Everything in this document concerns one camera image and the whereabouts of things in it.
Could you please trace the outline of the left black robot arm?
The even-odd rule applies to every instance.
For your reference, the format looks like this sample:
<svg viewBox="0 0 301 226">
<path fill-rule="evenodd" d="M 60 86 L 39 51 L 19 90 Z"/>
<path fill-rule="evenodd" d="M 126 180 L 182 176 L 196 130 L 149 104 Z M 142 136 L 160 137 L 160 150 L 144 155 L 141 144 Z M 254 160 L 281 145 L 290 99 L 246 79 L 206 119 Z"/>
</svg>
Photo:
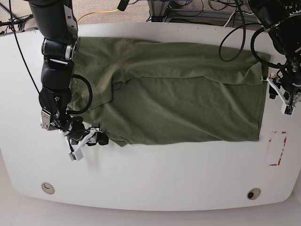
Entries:
<svg viewBox="0 0 301 226">
<path fill-rule="evenodd" d="M 301 16 L 299 0 L 248 0 L 246 4 L 261 23 L 250 43 L 250 49 L 257 61 L 277 69 L 276 75 L 265 78 L 269 83 L 269 97 L 279 96 L 283 102 L 281 112 L 293 115 L 296 104 L 301 100 Z M 278 53 L 284 55 L 285 63 L 273 64 L 261 59 L 254 49 L 257 36 L 267 32 Z"/>
</svg>

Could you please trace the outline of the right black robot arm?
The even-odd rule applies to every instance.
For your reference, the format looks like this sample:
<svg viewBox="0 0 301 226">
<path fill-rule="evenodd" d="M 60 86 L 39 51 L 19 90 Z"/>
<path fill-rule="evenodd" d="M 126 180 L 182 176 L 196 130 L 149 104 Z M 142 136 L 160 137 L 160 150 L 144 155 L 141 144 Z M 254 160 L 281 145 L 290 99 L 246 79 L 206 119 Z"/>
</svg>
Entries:
<svg viewBox="0 0 301 226">
<path fill-rule="evenodd" d="M 73 161 L 83 158 L 84 145 L 107 145 L 109 139 L 99 127 L 85 128 L 80 114 L 92 104 L 90 83 L 74 73 L 74 59 L 78 55 L 80 38 L 78 25 L 70 0 L 31 0 L 29 5 L 39 31 L 44 36 L 41 52 L 44 56 L 41 72 L 42 89 L 41 127 L 58 130 L 65 136 L 69 146 L 69 157 Z M 86 106 L 77 111 L 68 110 L 71 102 L 71 80 L 83 81 L 88 89 Z"/>
</svg>

